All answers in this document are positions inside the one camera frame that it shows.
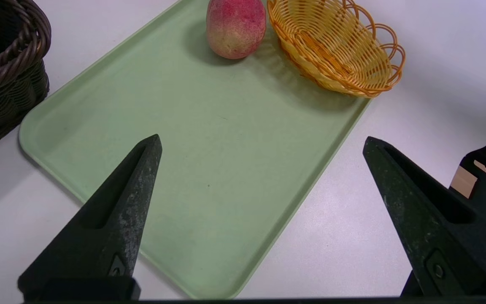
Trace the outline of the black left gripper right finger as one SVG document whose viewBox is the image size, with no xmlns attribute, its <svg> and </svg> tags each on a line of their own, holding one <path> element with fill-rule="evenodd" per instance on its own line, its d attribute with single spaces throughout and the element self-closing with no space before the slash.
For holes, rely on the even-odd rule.
<svg viewBox="0 0 486 304">
<path fill-rule="evenodd" d="M 486 219 L 386 141 L 363 157 L 422 293 L 486 296 Z"/>
</svg>

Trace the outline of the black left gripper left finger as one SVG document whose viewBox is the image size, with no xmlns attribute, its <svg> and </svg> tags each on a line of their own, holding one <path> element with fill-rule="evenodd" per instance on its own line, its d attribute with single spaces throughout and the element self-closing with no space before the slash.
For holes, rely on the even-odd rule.
<svg viewBox="0 0 486 304">
<path fill-rule="evenodd" d="M 140 141 L 19 276 L 25 301 L 136 301 L 133 278 L 162 155 Z"/>
</svg>

